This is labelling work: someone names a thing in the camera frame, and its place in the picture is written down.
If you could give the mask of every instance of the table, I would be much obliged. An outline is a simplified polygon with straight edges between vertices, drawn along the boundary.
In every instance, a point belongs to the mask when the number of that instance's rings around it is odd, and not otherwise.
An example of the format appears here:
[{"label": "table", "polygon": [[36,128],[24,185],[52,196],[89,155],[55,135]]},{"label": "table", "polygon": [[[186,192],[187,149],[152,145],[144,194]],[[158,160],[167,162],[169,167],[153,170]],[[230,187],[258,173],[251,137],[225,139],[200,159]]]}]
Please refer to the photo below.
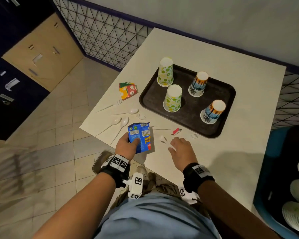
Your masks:
[{"label": "table", "polygon": [[[214,139],[199,135],[198,139],[191,140],[191,144],[199,163],[211,171],[216,182],[251,210],[286,69],[284,66],[154,28],[80,128],[91,135],[96,135],[111,122],[109,114],[124,112],[128,108],[138,108],[139,113],[146,116],[151,126],[180,127],[183,131],[179,136],[184,137],[193,133],[146,110],[139,103],[140,93],[152,78],[163,57],[171,57],[174,64],[193,71],[206,71],[210,77],[231,84],[235,88],[236,97],[221,135]],[[96,113],[120,99],[118,92],[120,82],[135,83],[139,93],[119,106],[112,106]],[[128,116],[130,118],[128,124],[141,122],[135,115],[119,116]],[[120,125],[112,126],[97,138],[115,147],[118,139],[127,132],[126,126],[110,144],[119,127]],[[135,160],[179,185],[184,179],[183,174],[175,168],[166,145],[159,141],[160,135],[171,139],[169,133],[170,130],[154,130],[155,151],[147,155],[137,154]]]}]

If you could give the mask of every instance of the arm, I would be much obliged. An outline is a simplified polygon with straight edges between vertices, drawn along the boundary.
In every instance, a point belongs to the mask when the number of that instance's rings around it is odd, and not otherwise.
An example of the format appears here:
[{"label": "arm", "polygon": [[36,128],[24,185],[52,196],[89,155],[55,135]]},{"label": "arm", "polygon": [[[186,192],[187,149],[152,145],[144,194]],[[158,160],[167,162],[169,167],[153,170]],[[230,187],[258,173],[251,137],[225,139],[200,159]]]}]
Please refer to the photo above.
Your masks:
[{"label": "arm", "polygon": [[[171,141],[171,145],[176,148],[176,151],[173,148],[168,148],[168,150],[178,170],[183,172],[190,163],[198,163],[189,141],[176,137]],[[234,238],[279,238],[274,231],[231,197],[215,181],[204,181],[198,187],[197,192],[223,238],[230,238],[229,233]]]},{"label": "arm", "polygon": [[[118,141],[115,153],[131,161],[139,140],[128,143],[128,133]],[[90,239],[100,224],[115,191],[115,181],[99,173],[61,207],[33,236],[34,239]]]}]

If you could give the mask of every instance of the light blue t-shirt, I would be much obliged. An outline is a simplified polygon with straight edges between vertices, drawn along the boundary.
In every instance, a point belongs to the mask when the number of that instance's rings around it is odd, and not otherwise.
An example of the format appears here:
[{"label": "light blue t-shirt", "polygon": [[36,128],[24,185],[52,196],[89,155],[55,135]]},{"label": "light blue t-shirt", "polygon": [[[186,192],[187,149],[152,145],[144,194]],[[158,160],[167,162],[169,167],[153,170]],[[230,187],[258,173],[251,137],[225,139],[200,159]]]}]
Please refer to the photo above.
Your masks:
[{"label": "light blue t-shirt", "polygon": [[219,238],[212,221],[186,202],[162,193],[128,199],[109,212],[98,228],[98,238]]}]

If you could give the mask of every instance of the grey wall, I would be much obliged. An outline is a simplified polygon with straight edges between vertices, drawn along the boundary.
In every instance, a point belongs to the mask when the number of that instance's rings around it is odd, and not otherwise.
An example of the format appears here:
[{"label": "grey wall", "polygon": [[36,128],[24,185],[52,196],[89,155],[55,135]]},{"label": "grey wall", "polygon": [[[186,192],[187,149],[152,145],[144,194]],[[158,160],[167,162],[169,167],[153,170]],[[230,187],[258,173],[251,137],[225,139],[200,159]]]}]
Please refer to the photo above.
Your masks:
[{"label": "grey wall", "polygon": [[299,66],[299,0],[87,0]]}]

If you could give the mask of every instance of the black wristband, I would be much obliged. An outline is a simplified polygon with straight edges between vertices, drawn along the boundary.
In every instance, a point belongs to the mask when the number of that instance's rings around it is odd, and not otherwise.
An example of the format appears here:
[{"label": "black wristband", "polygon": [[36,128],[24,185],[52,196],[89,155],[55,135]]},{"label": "black wristband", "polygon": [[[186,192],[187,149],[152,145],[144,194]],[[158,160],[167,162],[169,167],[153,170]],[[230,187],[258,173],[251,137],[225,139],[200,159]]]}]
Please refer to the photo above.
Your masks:
[{"label": "black wristband", "polygon": [[215,179],[212,177],[208,169],[198,163],[190,163],[183,170],[184,188],[188,193],[197,193],[198,187],[206,180]]},{"label": "black wristband", "polygon": [[107,173],[108,175],[110,175],[115,181],[115,185],[116,185],[115,187],[116,188],[125,187],[125,184],[123,183],[123,180],[128,180],[129,179],[128,174],[129,174],[131,165],[126,164],[124,172],[121,172],[120,170],[118,170],[118,169],[114,168],[113,166],[111,166],[111,162],[114,159],[117,159],[117,157],[113,156],[111,158],[111,160],[107,160],[106,161],[107,165],[103,166],[100,169],[99,173],[103,172],[103,173]]}]

